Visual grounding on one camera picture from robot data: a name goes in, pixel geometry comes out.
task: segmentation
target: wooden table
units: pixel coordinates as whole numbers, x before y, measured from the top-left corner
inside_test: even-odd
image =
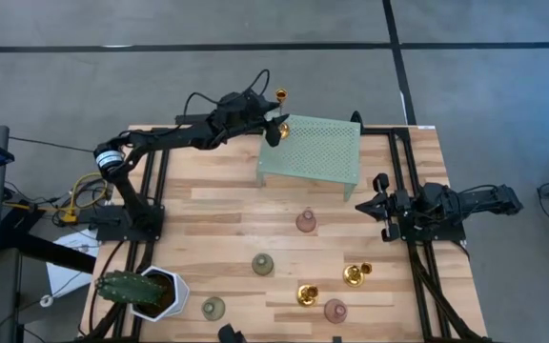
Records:
[[[149,127],[136,126],[131,129]],[[410,128],[420,183],[448,183],[446,169],[433,129]],[[261,137],[241,136],[214,151],[171,151],[164,191],[166,222],[155,246],[153,264],[178,272],[190,286],[186,308],[179,316],[158,323],[144,321],[141,341],[216,341],[217,331],[231,323],[249,341],[421,341],[417,302],[406,244],[384,243],[382,223],[355,210],[354,206],[375,195],[372,179],[389,174],[395,187],[389,143],[383,135],[361,137],[360,182],[348,202],[342,186],[334,183],[268,175],[258,188],[255,168]],[[404,175],[408,175],[399,151]],[[156,156],[153,180],[157,174]],[[139,189],[144,165],[131,177]],[[151,183],[154,192],[155,181]],[[315,211],[318,228],[303,233],[295,218],[306,207]],[[95,277],[115,243],[101,247]],[[123,270],[128,244],[118,251],[109,270]],[[442,289],[459,315],[478,334],[486,334],[467,257],[448,242],[435,244]],[[258,276],[252,258],[266,252],[274,259],[274,272]],[[345,266],[370,262],[374,271],[359,288],[342,280]],[[315,284],[318,304],[302,308],[296,303],[298,286]],[[204,319],[201,304],[210,296],[226,302],[226,314],[215,322]],[[438,335],[436,311],[428,294],[434,335]],[[92,287],[82,319],[88,329]],[[324,304],[338,298],[348,305],[342,324],[323,316]],[[111,302],[97,297],[95,323]],[[132,316],[127,312],[125,334]]]

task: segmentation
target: green perforated platform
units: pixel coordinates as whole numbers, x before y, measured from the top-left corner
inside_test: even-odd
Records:
[[[359,124],[300,115],[285,122],[290,135],[277,147],[262,140],[258,183],[265,173],[343,183],[347,201],[359,181]]]

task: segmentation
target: gray carpet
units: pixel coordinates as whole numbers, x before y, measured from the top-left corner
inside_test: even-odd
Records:
[[[549,1],[394,0],[401,42],[549,41]],[[0,46],[388,41],[380,1],[0,0]],[[489,334],[549,342],[549,50],[412,50],[403,58],[417,122],[436,125],[452,186],[513,187],[524,211],[467,221]],[[11,134],[91,149],[130,124],[171,124],[191,91],[243,89],[263,68],[287,111],[403,124],[388,50],[0,53],[0,124]],[[196,101],[191,112],[209,111]],[[94,170],[87,153],[10,142],[8,179],[28,195],[64,192]],[[545,204],[549,210],[549,201]],[[36,232],[54,239],[59,229]],[[48,291],[28,262],[23,296]],[[48,341],[75,336],[86,290],[24,313]],[[27,336],[27,342],[34,342]]]

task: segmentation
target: cactus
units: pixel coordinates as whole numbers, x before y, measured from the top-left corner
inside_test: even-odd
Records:
[[[157,305],[166,291],[146,276],[121,271],[107,272],[96,280],[95,287],[104,299],[138,305]]]

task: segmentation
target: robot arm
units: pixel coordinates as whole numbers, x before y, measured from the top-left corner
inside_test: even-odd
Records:
[[[179,125],[173,129],[123,131],[96,147],[93,155],[101,175],[115,185],[124,199],[124,210],[129,216],[127,226],[149,232],[159,225],[158,217],[162,216],[162,210],[149,205],[146,197],[137,193],[129,180],[129,172],[146,153],[187,147],[212,150],[226,144],[229,138],[254,129],[264,129],[268,144],[272,147],[278,145],[281,138],[278,127],[289,114],[271,120],[265,117],[267,112],[279,107],[278,102],[267,101],[263,95],[248,88],[241,93],[229,93],[216,104],[204,122],[184,128]],[[126,156],[122,152],[124,147],[131,148]]]
[[[426,183],[417,196],[411,197],[406,190],[387,194],[389,178],[379,174],[373,181],[376,196],[356,205],[356,210],[372,216],[376,221],[385,221],[388,230],[383,230],[382,239],[393,241],[402,238],[408,241],[465,239],[462,221],[473,213],[516,214],[522,210],[514,190],[501,185],[488,185],[486,190],[473,188],[455,192],[448,186]]]

